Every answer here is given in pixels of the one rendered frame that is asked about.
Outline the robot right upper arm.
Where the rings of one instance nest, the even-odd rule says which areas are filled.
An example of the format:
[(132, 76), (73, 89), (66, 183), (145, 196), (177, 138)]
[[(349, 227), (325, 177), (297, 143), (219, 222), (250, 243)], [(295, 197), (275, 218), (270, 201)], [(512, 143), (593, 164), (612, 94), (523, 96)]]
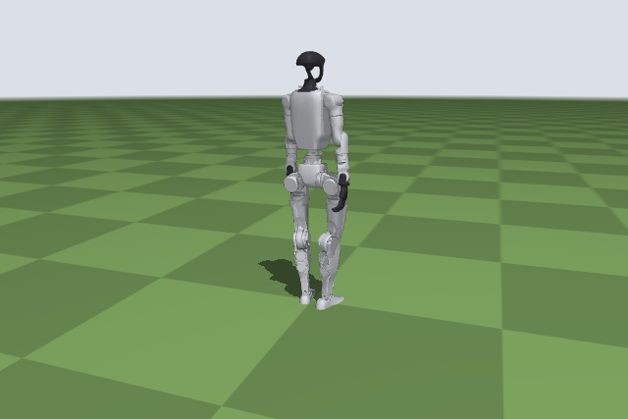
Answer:
[(334, 93), (322, 93), (324, 106), (329, 110), (330, 126), (332, 130), (331, 142), (334, 146), (340, 146), (340, 138), (344, 133), (343, 128), (343, 99)]

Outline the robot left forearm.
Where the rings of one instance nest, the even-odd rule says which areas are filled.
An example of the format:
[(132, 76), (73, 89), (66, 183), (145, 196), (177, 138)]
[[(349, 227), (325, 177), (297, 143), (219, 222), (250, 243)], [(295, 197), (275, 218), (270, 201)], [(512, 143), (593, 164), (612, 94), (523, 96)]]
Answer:
[(285, 146), (286, 146), (286, 149), (287, 149), (287, 153), (286, 153), (286, 155), (287, 155), (286, 171), (287, 171), (287, 166), (291, 165), (293, 167), (293, 171), (296, 172), (296, 170), (297, 170), (297, 166), (296, 166), (296, 162), (297, 162), (297, 147), (296, 147), (295, 141), (287, 140), (287, 133), (286, 133)]

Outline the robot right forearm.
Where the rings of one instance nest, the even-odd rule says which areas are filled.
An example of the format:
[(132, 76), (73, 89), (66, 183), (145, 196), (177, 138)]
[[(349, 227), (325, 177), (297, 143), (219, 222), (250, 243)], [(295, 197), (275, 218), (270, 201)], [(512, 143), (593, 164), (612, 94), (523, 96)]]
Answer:
[(335, 155), (337, 158), (338, 179), (340, 174), (346, 174), (346, 182), (350, 181), (349, 162), (348, 162), (348, 135), (343, 133), (340, 138), (340, 148), (336, 148)]

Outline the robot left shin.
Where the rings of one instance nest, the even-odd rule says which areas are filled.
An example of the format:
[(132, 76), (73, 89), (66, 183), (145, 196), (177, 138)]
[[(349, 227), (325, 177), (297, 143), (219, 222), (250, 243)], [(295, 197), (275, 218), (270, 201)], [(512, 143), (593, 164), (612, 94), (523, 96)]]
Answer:
[(304, 294), (304, 292), (306, 291), (309, 295), (310, 246), (305, 246), (305, 248), (298, 248), (296, 245), (296, 232), (293, 233), (292, 241), (294, 245), (294, 260), (296, 269), (300, 277), (302, 294)]

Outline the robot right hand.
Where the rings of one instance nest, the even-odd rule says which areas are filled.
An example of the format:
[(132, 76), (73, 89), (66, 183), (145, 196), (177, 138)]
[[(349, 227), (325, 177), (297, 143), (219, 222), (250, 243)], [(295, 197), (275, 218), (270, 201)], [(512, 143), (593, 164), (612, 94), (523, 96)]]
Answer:
[(340, 185), (340, 201), (339, 201), (339, 205), (336, 208), (332, 209), (334, 212), (339, 212), (340, 210), (342, 210), (344, 207), (345, 201), (347, 199), (347, 187), (349, 186), (349, 183), (346, 182), (346, 174), (340, 174), (339, 185)]

